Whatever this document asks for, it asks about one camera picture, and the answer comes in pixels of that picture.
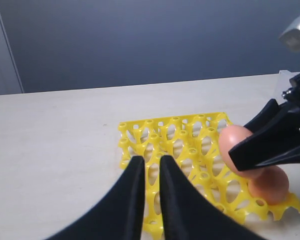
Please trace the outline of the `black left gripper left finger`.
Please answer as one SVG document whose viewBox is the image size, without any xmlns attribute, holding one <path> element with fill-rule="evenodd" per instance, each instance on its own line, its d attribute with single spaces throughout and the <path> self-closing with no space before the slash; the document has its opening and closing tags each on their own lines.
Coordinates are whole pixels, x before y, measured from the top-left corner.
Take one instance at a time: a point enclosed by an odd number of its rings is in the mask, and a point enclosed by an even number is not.
<svg viewBox="0 0 300 240">
<path fill-rule="evenodd" d="M 108 193 L 50 240 L 139 240 L 145 207 L 145 162 L 134 156 Z"/>
</svg>

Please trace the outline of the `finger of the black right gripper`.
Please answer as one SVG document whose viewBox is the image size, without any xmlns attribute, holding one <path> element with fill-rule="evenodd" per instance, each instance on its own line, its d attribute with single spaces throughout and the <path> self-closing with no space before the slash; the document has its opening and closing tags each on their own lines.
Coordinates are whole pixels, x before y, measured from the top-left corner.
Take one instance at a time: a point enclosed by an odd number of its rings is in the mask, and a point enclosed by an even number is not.
<svg viewBox="0 0 300 240">
<path fill-rule="evenodd" d="M 228 153 L 239 171 L 272 165 L 300 164 L 300 147 L 281 152 L 278 132 L 261 130 L 235 145 Z"/>
<path fill-rule="evenodd" d="M 253 134 L 265 130 L 267 132 L 277 133 L 279 127 L 277 126 L 278 116 L 281 106 L 277 103 L 276 99 L 270 99 L 262 110 L 244 127 L 250 130 Z"/>
</svg>

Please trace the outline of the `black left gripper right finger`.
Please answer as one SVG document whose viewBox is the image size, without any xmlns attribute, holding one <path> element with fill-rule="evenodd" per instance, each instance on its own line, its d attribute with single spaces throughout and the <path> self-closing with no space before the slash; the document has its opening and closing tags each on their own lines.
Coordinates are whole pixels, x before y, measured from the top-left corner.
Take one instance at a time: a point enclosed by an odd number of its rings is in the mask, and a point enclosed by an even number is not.
<svg viewBox="0 0 300 240">
<path fill-rule="evenodd" d="M 261 239 L 206 200 L 170 155 L 160 160 L 159 180 L 165 239 Z"/>
</svg>

